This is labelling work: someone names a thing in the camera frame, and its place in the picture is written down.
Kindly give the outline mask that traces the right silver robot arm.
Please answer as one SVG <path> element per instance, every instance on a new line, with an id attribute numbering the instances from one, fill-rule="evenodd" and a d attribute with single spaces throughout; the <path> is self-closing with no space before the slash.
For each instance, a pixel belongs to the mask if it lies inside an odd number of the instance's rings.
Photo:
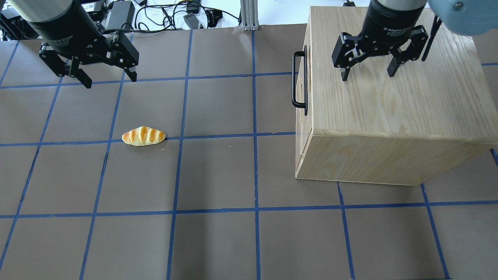
<path id="1" fill-rule="evenodd" d="M 441 25 L 468 37 L 496 29 L 497 1 L 372 0 L 360 33 L 341 33 L 331 60 L 347 81 L 354 65 L 370 57 L 391 55 L 387 72 L 393 77 L 406 62 L 427 59 Z"/>

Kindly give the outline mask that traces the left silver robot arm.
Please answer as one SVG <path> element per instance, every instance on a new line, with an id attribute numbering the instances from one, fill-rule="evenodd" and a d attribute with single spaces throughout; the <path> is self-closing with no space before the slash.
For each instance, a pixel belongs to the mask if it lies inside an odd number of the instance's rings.
<path id="1" fill-rule="evenodd" d="M 44 39 L 41 60 L 59 76 L 77 79 L 86 88 L 92 79 L 81 65 L 104 63 L 117 66 L 135 82 L 139 52 L 126 33 L 131 32 L 135 7 L 131 1 L 115 1 L 107 29 L 99 30 L 79 0 L 11 0 L 10 4 Z"/>

